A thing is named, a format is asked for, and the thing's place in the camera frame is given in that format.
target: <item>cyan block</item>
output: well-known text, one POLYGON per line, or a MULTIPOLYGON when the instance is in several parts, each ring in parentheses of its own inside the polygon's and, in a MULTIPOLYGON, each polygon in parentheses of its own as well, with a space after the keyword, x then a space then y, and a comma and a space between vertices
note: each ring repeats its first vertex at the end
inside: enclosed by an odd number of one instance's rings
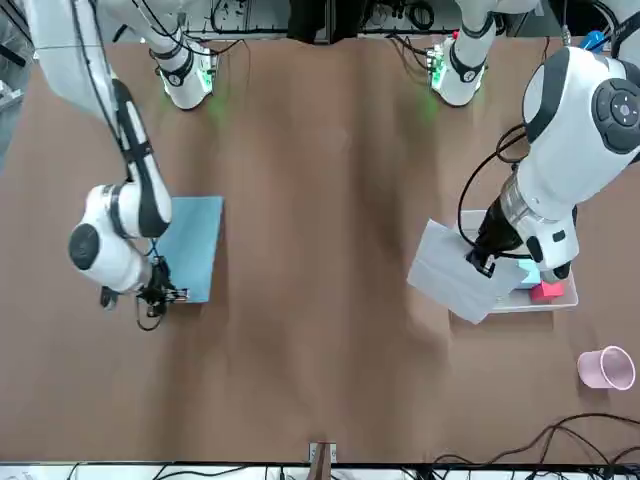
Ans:
POLYGON ((189 289, 189 303, 209 301, 223 204, 223 197, 172 198, 173 218, 157 248, 171 283, 189 289))
POLYGON ((538 270, 536 262, 534 262, 530 258, 523 258, 518 260, 518 266, 529 273, 529 275, 527 275, 527 278, 522 281, 518 289, 529 290, 536 285, 540 285, 540 270, 538 270))

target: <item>black circular button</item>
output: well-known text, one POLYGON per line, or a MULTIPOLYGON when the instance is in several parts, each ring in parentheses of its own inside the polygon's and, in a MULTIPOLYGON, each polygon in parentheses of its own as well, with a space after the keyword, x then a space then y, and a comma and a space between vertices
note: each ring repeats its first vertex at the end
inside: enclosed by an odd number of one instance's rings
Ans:
POLYGON ((638 99, 630 93, 617 93, 611 100, 613 118, 622 126, 633 127, 638 122, 639 110, 638 99))

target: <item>black cable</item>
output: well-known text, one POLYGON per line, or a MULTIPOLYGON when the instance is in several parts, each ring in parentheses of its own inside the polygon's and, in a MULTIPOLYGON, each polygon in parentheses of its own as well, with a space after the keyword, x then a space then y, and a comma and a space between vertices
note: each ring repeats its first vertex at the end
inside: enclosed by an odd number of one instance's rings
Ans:
POLYGON ((421 32, 420 30, 416 30, 415 28, 365 28, 364 30, 360 30, 358 33, 362 33, 364 35, 451 35, 452 33, 457 32, 458 30, 450 30, 450 29, 432 29, 426 32, 421 32))
MULTIPOLYGON (((576 414, 576 415, 571 415, 568 417, 563 418, 562 420, 551 424, 551 425, 547 425, 531 442, 529 442, 528 444, 524 445, 523 447, 519 447, 519 448, 514 448, 514 449, 510 449, 510 450, 505 450, 504 452, 499 453, 498 455, 496 455, 495 457, 493 457, 492 459, 490 459, 487 462, 484 463, 474 463, 464 457, 461 457, 460 455, 456 455, 456 454, 450 454, 450 453, 446 453, 443 455, 440 455, 439 457, 437 457, 434 461, 433 461, 433 465, 437 464, 438 462, 440 462, 441 460, 445 459, 445 458, 453 458, 456 460, 461 460, 463 464, 465 464, 466 467, 470 467, 470 468, 483 468, 483 467, 487 467, 489 465, 493 465, 494 463, 498 462, 499 460, 503 459, 504 457, 510 456, 510 455, 516 455, 518 453, 522 453, 522 452, 526 452, 527 450, 530 450, 531 448, 533 448, 544 436, 547 432, 549 431, 555 431, 555 430, 563 430, 562 427, 565 423, 568 422, 572 422, 574 420, 579 420, 579 419, 584 419, 584 418, 606 418, 606 419, 610 419, 610 420, 616 420, 618 422, 624 423, 626 425, 632 425, 635 427, 640 427, 640 421, 638 420, 634 420, 632 418, 628 418, 628 417, 623 417, 620 415, 614 415, 611 413, 600 413, 600 412, 590 412, 590 413, 580 413, 580 414, 576 414)), ((631 453, 631 451, 635 451, 635 447, 632 447, 632 449, 627 449, 629 450, 629 452, 621 452, 624 453, 625 455, 627 455, 628 453, 631 453)), ((616 462, 610 461, 609 464, 611 466, 614 466, 616 462)))
POLYGON ((496 13, 494 19, 496 22, 496 37, 499 37, 507 31, 507 24, 504 21, 504 14, 502 13, 496 13))
MULTIPOLYGON (((143 325, 142 320, 140 320, 140 299, 138 297, 134 298, 133 305, 136 309, 136 324, 138 325, 138 328, 140 328, 140 330, 142 330, 143 332, 153 332, 155 329, 157 329, 160 326, 160 324, 164 320, 164 315, 160 315, 158 317, 158 320, 156 320, 156 323, 147 327, 146 325, 143 325)), ((165 477, 156 476, 154 480, 160 480, 160 478, 165 478, 165 477)))
POLYGON ((406 473, 407 475, 409 475, 409 477, 412 480, 418 480, 418 477, 416 475, 414 475, 413 473, 411 473, 409 470, 407 470, 406 468, 401 468, 400 470, 402 470, 403 473, 406 473))
POLYGON ((522 20, 518 24, 518 28, 516 29, 515 33, 513 34, 514 37, 517 37, 520 34, 520 30, 522 29, 522 26, 525 24, 525 22, 529 18, 529 14, 530 13, 531 12, 527 12, 527 13, 524 14, 524 16, 522 17, 522 20))
POLYGON ((604 45, 605 43, 607 43, 609 40, 611 40, 611 35, 607 35, 606 37, 604 37, 602 40, 600 40, 598 43, 595 43, 593 45, 591 45, 589 48, 587 48, 587 50, 589 50, 590 52, 592 52, 593 50, 595 50, 598 47, 601 47, 602 45, 604 45))
POLYGON ((71 471, 69 472, 69 475, 67 475, 67 480, 71 480, 71 477, 73 477, 74 472, 76 471, 76 469, 80 466, 80 462, 76 463, 73 468, 71 469, 71 471))
POLYGON ((162 35, 165 37, 169 37, 171 40, 174 41, 174 43, 178 46, 180 46, 181 48, 186 49, 187 51, 195 54, 195 55, 201 55, 203 57, 210 57, 212 54, 213 55, 222 55, 223 53, 228 52, 229 50, 231 50, 233 47, 235 47, 238 43, 244 41, 244 40, 236 40, 235 42, 233 42, 231 45, 229 45, 228 47, 223 48, 222 50, 214 50, 213 48, 209 48, 209 53, 203 53, 203 52, 199 52, 197 50, 194 50, 193 48, 191 48, 189 45, 182 43, 179 40, 176 40, 172 34, 170 34, 167 29, 164 27, 164 25, 162 24, 162 22, 160 21, 160 19, 156 16, 156 14, 153 12, 153 10, 151 10, 149 8, 149 5, 147 4, 147 0, 140 0, 142 2, 142 4, 145 6, 145 8, 149 11, 149 14, 153 17, 154 21, 158 24, 158 26, 160 27, 160 30, 162 30, 162 35))
MULTIPOLYGON (((11 19, 11 15, 9 14, 9 12, 7 12, 7 10, 4 8, 4 5, 0 4, 0 9, 2 9, 2 11, 4 12, 4 14, 7 16, 7 18, 11 19)), ((16 27, 18 30, 20 30, 20 33, 22 33, 22 35, 29 41, 29 43, 31 45, 33 45, 33 41, 31 40, 31 37, 29 36, 29 34, 27 32, 25 32, 22 27, 20 26, 20 24, 18 22, 11 22, 13 24, 14 27, 16 27)))
POLYGON ((165 475, 155 478, 154 480, 165 480, 166 478, 177 477, 179 475, 195 475, 197 477, 213 478, 213 477, 219 477, 220 475, 226 475, 227 473, 238 472, 246 468, 247 467, 237 467, 237 468, 232 468, 230 470, 225 470, 224 472, 217 472, 217 473, 204 473, 204 472, 198 472, 196 470, 181 470, 179 472, 167 473, 165 475))
POLYGON ((409 5, 407 18, 409 19, 411 24, 418 30, 429 31, 429 29, 433 26, 433 22, 435 22, 435 12, 433 11, 433 7, 431 7, 428 2, 426 2, 425 0, 418 0, 415 3, 409 5), (425 12, 427 14, 428 20, 426 22, 418 18, 418 14, 420 12, 425 12))
POLYGON ((158 477, 159 477, 160 475, 162 475, 162 472, 164 472, 164 471, 167 469, 167 467, 168 467, 169 465, 171 465, 171 464, 170 464, 170 463, 165 463, 165 464, 162 466, 162 468, 161 468, 160 470, 158 470, 158 473, 156 473, 156 474, 155 474, 155 476, 153 477, 153 480, 158 480, 158 477))
POLYGON ((407 42, 407 44, 409 45, 409 47, 411 48, 411 54, 413 55, 413 59, 416 61, 416 63, 418 65, 420 65, 424 70, 427 70, 427 62, 425 60, 424 63, 422 63, 422 60, 420 59, 420 57, 418 56, 418 52, 422 52, 424 55, 426 55, 426 52, 424 50, 419 50, 417 48, 415 48, 413 46, 413 44, 411 43, 411 40, 409 39, 409 37, 405 37, 405 42, 407 42))
POLYGON ((540 464, 544 463, 545 459, 547 458, 547 453, 549 452, 549 448, 551 447, 551 440, 553 440, 555 432, 557 432, 557 431, 563 431, 565 433, 568 433, 569 435, 571 435, 571 436, 577 438, 578 440, 584 442, 586 445, 588 445, 594 452, 596 452, 600 456, 600 458, 604 461, 605 465, 609 466, 611 464, 611 462, 609 462, 609 460, 604 455, 604 453, 602 453, 602 451, 599 450, 598 447, 596 447, 593 443, 591 443, 589 440, 587 440, 586 438, 584 438, 582 435, 578 434, 577 432, 571 430, 568 427, 564 427, 562 425, 554 426, 552 428, 552 430, 549 432, 549 437, 547 438, 547 441, 545 442, 544 450, 542 452, 542 455, 540 456, 540 461, 539 461, 540 464))
MULTIPOLYGON (((498 143, 496 144, 496 157, 498 157, 498 159, 501 162, 504 163, 508 163, 508 164, 514 164, 514 163, 520 163, 522 160, 524 160, 526 158, 526 155, 523 155, 522 157, 515 157, 515 158, 507 158, 505 156, 502 155, 502 152, 505 150, 505 148, 503 148, 502 144, 504 143, 504 141, 509 138, 509 136, 515 132, 517 132, 518 130, 524 128, 525 125, 524 123, 520 123, 519 125, 516 125, 515 127, 511 127, 509 130, 507 130, 498 140, 498 143)), ((518 135, 519 139, 522 139, 526 136, 526 134, 520 134, 518 135)))
MULTIPOLYGON (((120 152, 124 154, 124 150, 122 147, 122 142, 120 141, 120 136, 117 133, 116 127, 111 123, 111 119, 107 113, 107 107, 105 106, 104 102, 102 101, 102 97, 100 96, 100 92, 98 92, 98 86, 96 85, 96 81, 93 78, 93 75, 91 74, 91 61, 89 60, 89 55, 87 54, 87 47, 84 44, 84 39, 82 38, 82 35, 80 33, 80 21, 78 19, 78 10, 76 7, 76 1, 77 0, 69 0, 69 4, 71 6, 71 16, 72 16, 72 20, 73 20, 73 28, 75 30, 75 34, 76 34, 76 39, 78 40, 78 43, 80 44, 80 52, 82 54, 82 59, 84 60, 86 66, 87 66, 87 74, 89 77, 89 82, 91 83, 91 88, 93 90, 93 93, 96 95, 96 99, 98 100, 98 105, 100 106, 100 110, 102 111, 102 115, 104 116, 104 120, 107 123, 107 126, 109 127, 109 131, 111 132, 111 136, 113 137, 114 141, 116 142, 116 144, 118 145, 118 148, 120 149, 120 152)), ((97 23, 97 19, 96 19, 96 12, 95 9, 93 11, 93 15, 94 15, 94 21, 96 22, 96 26, 98 26, 97 23)))
POLYGON ((593 2, 593 5, 601 12, 603 12, 604 15, 609 17, 609 20, 611 20, 611 23, 613 23, 613 28, 611 29, 611 31, 615 31, 620 26, 618 17, 616 17, 616 14, 613 13, 613 10, 611 10, 608 5, 602 3, 600 0, 596 0, 595 2, 593 2))
POLYGON ((551 37, 547 36, 544 44, 544 50, 542 51, 542 56, 540 57, 540 65, 547 61, 547 53, 549 51, 549 44, 551 43, 551 37))
POLYGON ((398 34, 391 33, 387 35, 387 38, 391 40, 395 40, 398 43, 401 43, 402 45, 404 45, 405 48, 409 49, 411 52, 415 53, 416 55, 422 55, 423 57, 427 56, 427 52, 425 50, 421 48, 416 48, 413 46, 413 44, 411 43, 411 40, 409 40, 409 37, 405 37, 405 40, 403 40, 398 34))
POLYGON ((113 36, 113 39, 111 40, 112 43, 116 43, 118 40, 120 40, 120 37, 122 36, 122 34, 124 32, 127 31, 127 28, 129 28, 127 25, 122 24, 120 25, 120 28, 118 28, 118 30, 116 30, 115 35, 113 36))
POLYGON ((156 257, 159 257, 160 255, 158 255, 158 250, 156 248, 158 240, 156 238, 152 238, 150 241, 151 241, 151 247, 149 247, 149 250, 147 250, 147 253, 145 253, 144 256, 148 257, 153 253, 156 257))
POLYGON ((564 5, 562 7, 562 26, 564 27, 567 24, 567 6, 569 5, 569 0, 564 0, 564 5))
POLYGON ((627 448, 626 450, 623 450, 622 452, 620 452, 618 455, 616 455, 615 457, 613 457, 611 459, 612 464, 616 464, 618 463, 620 460, 622 460, 624 457, 626 457, 627 455, 629 455, 630 453, 633 452, 640 452, 640 445, 636 445, 634 447, 630 447, 627 448))
MULTIPOLYGON (((514 137, 513 139, 511 139, 507 143, 505 143, 502 146, 502 148, 497 148, 495 152, 493 152, 491 155, 489 155, 487 158, 485 158, 480 163, 480 165, 478 165, 476 167, 476 169, 473 171, 473 173, 471 174, 471 176, 467 180, 467 183, 464 185, 464 188, 462 189, 462 193, 460 194, 460 200, 458 201, 458 232, 460 233, 460 236, 464 239, 464 241, 467 242, 473 248, 476 248, 478 250, 483 250, 478 245, 476 245, 476 243, 473 240, 471 240, 469 237, 467 237, 467 234, 464 233, 464 231, 462 230, 462 205, 464 204, 464 197, 467 195, 467 191, 469 190, 469 187, 471 186, 471 183, 476 178, 478 173, 480 173, 480 170, 482 170, 485 166, 487 166, 487 164, 489 162, 491 162, 491 160, 496 158, 500 153, 502 153, 504 150, 506 150, 510 146, 514 145, 516 142, 519 142, 524 137, 525 137, 524 133, 522 133, 520 135, 517 135, 516 137, 514 137)), ((504 257, 504 258, 513 258, 513 259, 531 258, 530 255, 523 255, 523 254, 517 254, 517 253, 508 253, 508 252, 500 252, 500 251, 499 252, 486 252, 486 253, 490 253, 491 255, 493 255, 495 257, 504 257)))

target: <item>white paper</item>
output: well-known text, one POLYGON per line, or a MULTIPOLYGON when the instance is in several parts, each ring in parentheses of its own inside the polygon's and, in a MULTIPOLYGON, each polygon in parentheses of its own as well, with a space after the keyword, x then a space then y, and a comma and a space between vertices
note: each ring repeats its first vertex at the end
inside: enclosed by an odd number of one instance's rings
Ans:
POLYGON ((407 281, 460 318, 480 323, 500 297, 527 277, 518 262, 496 260, 491 278, 479 273, 465 256, 470 247, 457 231, 429 220, 407 281))

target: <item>green light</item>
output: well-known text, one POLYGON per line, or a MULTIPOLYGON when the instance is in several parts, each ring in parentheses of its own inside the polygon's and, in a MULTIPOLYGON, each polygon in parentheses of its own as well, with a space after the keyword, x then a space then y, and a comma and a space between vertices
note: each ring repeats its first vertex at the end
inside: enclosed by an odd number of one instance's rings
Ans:
POLYGON ((435 72, 433 72, 433 77, 431 80, 431 88, 434 90, 440 90, 442 86, 442 81, 444 80, 444 76, 447 73, 447 66, 442 63, 439 67, 436 67, 435 72))
POLYGON ((202 89, 205 92, 210 92, 213 88, 213 75, 204 70, 198 70, 197 74, 200 84, 202 85, 202 89))

